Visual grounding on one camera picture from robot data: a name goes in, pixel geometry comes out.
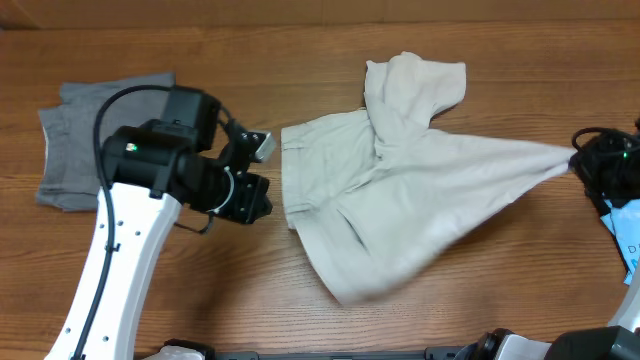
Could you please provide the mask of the beige shorts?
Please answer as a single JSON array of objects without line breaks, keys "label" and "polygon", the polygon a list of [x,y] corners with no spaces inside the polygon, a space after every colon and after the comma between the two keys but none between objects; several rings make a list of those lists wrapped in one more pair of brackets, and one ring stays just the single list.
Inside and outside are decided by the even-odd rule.
[{"label": "beige shorts", "polygon": [[369,62],[362,109],[281,132],[286,220],[342,304],[404,284],[454,242],[569,169],[571,150],[452,134],[431,120],[466,92],[464,63]]}]

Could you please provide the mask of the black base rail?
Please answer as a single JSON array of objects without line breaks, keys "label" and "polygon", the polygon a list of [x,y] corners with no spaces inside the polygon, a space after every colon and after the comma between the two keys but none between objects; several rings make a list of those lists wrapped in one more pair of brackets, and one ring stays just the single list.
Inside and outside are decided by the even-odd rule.
[{"label": "black base rail", "polygon": [[467,360],[476,346],[429,347],[420,351],[324,352],[265,354],[253,351],[218,352],[213,347],[171,339],[144,360]]}]

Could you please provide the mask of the light blue garment pile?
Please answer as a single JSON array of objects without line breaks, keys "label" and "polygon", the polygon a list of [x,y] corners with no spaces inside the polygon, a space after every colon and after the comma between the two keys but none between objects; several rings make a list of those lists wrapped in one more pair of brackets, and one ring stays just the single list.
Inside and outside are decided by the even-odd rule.
[{"label": "light blue garment pile", "polygon": [[639,200],[632,200],[621,208],[613,207],[608,200],[605,204],[607,213],[600,219],[615,238],[627,268],[624,283],[630,285],[639,265]]}]

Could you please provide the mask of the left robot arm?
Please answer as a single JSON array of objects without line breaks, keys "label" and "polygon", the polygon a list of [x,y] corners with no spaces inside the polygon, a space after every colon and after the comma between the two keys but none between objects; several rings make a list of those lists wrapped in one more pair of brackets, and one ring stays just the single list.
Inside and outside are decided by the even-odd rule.
[{"label": "left robot arm", "polygon": [[276,142],[248,131],[215,97],[164,87],[162,115],[139,127],[100,131],[125,88],[98,110],[92,140],[100,183],[93,239],[64,325],[48,358],[131,359],[160,251],[183,206],[210,221],[249,225],[272,211],[268,179],[252,174]]}]

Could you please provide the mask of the folded grey shorts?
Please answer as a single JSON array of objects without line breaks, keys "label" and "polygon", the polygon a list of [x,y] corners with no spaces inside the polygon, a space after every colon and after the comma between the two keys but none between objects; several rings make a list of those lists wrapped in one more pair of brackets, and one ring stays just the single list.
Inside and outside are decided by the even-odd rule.
[{"label": "folded grey shorts", "polygon": [[[61,105],[38,111],[45,138],[45,167],[36,202],[67,212],[96,210],[100,184],[94,163],[93,127],[98,110],[109,97],[125,88],[174,84],[174,73],[157,73],[111,82],[61,85]],[[104,115],[100,142],[120,126],[137,127],[159,119],[167,96],[161,91],[139,91],[117,100]]]}]

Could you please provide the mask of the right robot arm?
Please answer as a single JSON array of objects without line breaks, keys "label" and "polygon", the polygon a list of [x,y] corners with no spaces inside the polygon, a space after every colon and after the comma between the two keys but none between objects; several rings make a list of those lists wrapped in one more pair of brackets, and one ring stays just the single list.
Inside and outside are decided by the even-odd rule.
[{"label": "right robot arm", "polygon": [[567,332],[551,343],[507,329],[484,334],[458,359],[639,360],[639,134],[584,128],[572,137],[570,165],[609,230],[627,268],[628,291],[606,327]]}]

